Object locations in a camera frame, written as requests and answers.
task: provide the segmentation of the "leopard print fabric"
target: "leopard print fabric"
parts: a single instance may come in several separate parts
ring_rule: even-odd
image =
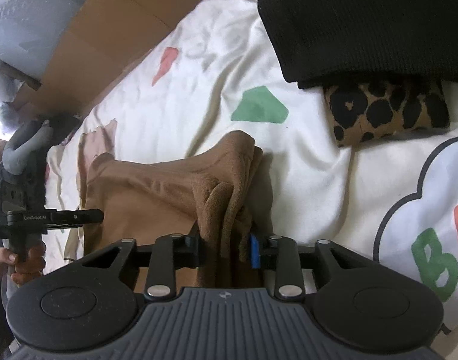
[[[324,88],[328,118],[339,146],[400,131],[449,127],[440,81],[417,78],[346,82]]]

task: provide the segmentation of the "white blanket with colorful print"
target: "white blanket with colorful print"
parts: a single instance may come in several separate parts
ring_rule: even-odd
[[[451,132],[339,149],[322,90],[284,81],[257,0],[205,0],[50,150],[47,206],[79,207],[78,166],[97,139],[117,159],[151,164],[243,130],[264,151],[247,197],[258,227],[302,244],[333,239],[424,282],[446,312],[434,347],[458,360],[458,84],[444,93]],[[80,229],[45,242],[48,272],[83,255]]]

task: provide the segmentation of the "cardboard box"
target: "cardboard box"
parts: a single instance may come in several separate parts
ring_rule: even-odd
[[[201,0],[87,0],[34,91],[16,98],[41,112],[85,114]]]

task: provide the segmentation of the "black knit fabric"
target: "black knit fabric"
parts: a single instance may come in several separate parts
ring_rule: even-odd
[[[458,81],[458,0],[258,0],[288,82],[418,75]]]

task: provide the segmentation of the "human hand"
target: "human hand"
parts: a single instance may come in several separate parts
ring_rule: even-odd
[[[19,286],[42,276],[45,268],[45,244],[41,242],[29,250],[29,256],[24,262],[18,262],[19,257],[4,247],[0,248],[0,279],[6,271],[6,266],[14,266],[15,272],[11,275],[12,280]]]

